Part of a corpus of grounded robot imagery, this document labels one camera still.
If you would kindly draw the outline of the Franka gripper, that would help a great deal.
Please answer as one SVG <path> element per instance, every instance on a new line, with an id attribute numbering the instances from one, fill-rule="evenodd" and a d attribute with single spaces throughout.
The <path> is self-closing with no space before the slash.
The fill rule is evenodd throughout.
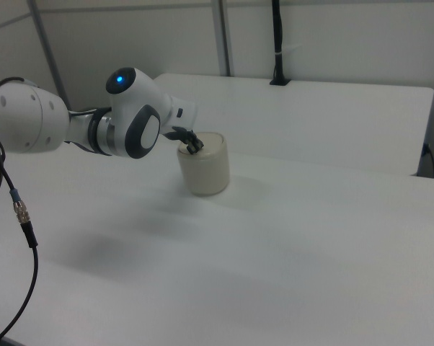
<path id="1" fill-rule="evenodd" d="M 204 147 L 192 131 L 198 113 L 196 104 L 171 96 L 166 96 L 164 100 L 164 105 L 160 107 L 160 133 L 171 141 L 182 142 L 190 154 L 196 154 L 196 149 Z"/>

